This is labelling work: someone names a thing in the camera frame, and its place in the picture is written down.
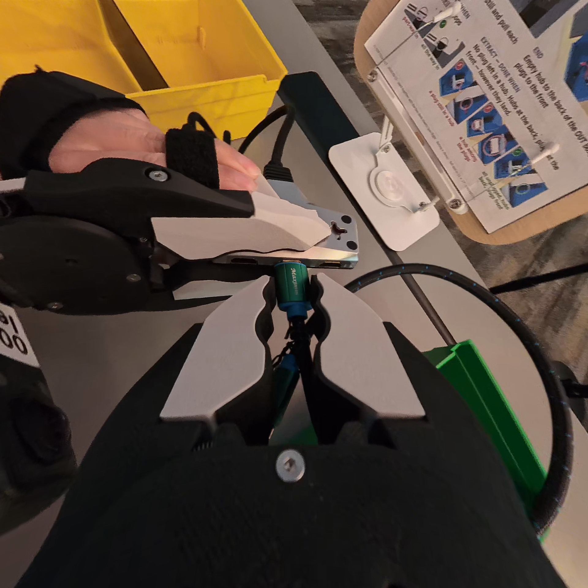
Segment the yellow plastic bin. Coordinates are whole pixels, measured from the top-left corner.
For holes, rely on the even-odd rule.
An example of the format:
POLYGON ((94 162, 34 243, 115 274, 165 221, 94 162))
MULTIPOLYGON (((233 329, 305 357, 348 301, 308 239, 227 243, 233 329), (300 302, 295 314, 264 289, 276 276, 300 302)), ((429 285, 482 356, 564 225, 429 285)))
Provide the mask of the yellow plastic bin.
POLYGON ((287 74, 242 1, 115 1, 169 85, 141 91, 114 47, 98 1, 1 1, 1 83, 37 66, 125 94, 160 130, 203 116, 244 138, 287 74))

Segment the grey multi-port hub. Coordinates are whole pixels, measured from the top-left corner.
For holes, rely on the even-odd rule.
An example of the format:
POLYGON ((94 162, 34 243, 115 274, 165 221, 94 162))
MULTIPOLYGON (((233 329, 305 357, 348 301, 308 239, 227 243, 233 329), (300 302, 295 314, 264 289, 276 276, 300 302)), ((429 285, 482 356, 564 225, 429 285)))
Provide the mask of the grey multi-port hub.
POLYGON ((357 223, 353 217, 309 202, 293 182, 269 180, 269 187, 282 200, 317 212, 321 220, 330 226, 330 236, 305 252, 231 252, 214 258, 214 263, 274 266, 280 262, 300 262, 308 268, 327 269, 353 269, 356 266, 359 260, 359 239, 357 223))

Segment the white stand base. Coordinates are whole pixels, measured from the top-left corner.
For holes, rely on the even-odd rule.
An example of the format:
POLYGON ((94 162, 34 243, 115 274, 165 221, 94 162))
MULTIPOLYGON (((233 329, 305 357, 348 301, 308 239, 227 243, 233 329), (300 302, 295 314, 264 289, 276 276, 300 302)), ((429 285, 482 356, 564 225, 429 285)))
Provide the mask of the white stand base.
POLYGON ((384 244, 406 250, 440 224, 429 198, 390 140, 380 133, 334 145, 329 162, 384 244))

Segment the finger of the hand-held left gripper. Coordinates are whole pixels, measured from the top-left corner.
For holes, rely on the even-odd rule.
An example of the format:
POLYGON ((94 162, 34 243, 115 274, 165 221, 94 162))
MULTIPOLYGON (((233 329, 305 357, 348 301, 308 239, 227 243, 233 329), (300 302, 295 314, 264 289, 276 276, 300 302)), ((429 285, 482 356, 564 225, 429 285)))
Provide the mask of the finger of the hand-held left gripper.
POLYGON ((231 252, 305 252, 331 234, 314 210, 282 200, 262 183, 252 193, 251 217, 154 217, 156 241, 188 261, 214 259, 231 252))
POLYGON ((230 298, 252 283, 252 279, 244 281, 222 281, 219 279, 205 279, 189 281, 172 292, 175 302, 191 302, 209 298, 230 298))

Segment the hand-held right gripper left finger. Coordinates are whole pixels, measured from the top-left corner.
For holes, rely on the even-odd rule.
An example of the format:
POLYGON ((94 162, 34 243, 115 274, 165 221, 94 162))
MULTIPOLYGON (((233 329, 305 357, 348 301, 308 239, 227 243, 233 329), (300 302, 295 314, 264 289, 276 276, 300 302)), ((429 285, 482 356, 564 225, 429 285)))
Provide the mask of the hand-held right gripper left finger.
POLYGON ((218 422, 271 375, 272 278, 264 275, 204 321, 160 412, 164 421, 218 422))

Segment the black bin divider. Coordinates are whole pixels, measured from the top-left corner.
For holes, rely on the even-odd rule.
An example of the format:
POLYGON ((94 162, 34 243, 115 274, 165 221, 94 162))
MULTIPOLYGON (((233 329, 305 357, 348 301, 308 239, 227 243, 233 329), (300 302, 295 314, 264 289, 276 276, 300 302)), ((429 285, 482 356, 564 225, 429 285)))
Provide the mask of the black bin divider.
POLYGON ((107 34, 132 73, 141 91, 166 89, 169 85, 114 1, 98 1, 107 34))

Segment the black flat pad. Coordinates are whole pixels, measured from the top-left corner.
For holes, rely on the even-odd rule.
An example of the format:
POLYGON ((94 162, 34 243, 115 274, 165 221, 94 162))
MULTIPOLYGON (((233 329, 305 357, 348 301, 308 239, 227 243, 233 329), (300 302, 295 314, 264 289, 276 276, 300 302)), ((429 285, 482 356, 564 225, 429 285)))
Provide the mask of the black flat pad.
POLYGON ((285 76, 279 98, 295 110, 295 119, 320 158, 327 159, 334 145, 359 137, 319 74, 307 71, 285 76))

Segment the person's left hand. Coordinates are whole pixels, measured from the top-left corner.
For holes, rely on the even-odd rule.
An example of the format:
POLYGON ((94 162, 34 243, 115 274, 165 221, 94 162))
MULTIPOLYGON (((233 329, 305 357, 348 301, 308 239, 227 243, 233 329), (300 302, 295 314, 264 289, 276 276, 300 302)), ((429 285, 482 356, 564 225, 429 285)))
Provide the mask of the person's left hand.
MULTIPOLYGON (((219 187, 258 189, 259 168, 224 141, 214 139, 219 187)), ((105 158, 122 158, 172 167, 166 160, 166 138, 138 109, 101 111, 75 122, 52 148, 48 166, 55 173, 75 173, 105 158)))

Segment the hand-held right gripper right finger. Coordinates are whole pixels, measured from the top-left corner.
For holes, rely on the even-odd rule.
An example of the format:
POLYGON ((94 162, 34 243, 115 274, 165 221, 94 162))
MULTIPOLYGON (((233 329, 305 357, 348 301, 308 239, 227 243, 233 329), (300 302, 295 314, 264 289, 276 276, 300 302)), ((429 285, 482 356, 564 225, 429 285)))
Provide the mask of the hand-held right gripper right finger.
POLYGON ((318 375, 359 408, 368 422, 416 420, 424 408, 380 316, 324 273, 313 276, 316 314, 325 319, 319 338, 318 375))

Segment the green plastic bin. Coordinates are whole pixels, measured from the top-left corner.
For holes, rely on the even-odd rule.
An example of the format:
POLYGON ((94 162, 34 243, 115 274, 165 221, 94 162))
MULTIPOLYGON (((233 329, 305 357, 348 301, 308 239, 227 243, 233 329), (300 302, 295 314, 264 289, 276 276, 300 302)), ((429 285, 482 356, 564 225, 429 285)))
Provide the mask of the green plastic bin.
MULTIPOLYGON (((287 343, 281 353, 272 359, 273 390, 277 403, 274 429, 282 422, 299 381, 292 344, 291 341, 287 343)), ((546 480, 546 469, 474 342, 468 340, 432 349, 424 355, 475 414, 498 450, 526 510, 530 512, 546 480)), ((312 424, 309 424, 287 437, 286 442, 315 446, 318 438, 312 424)))

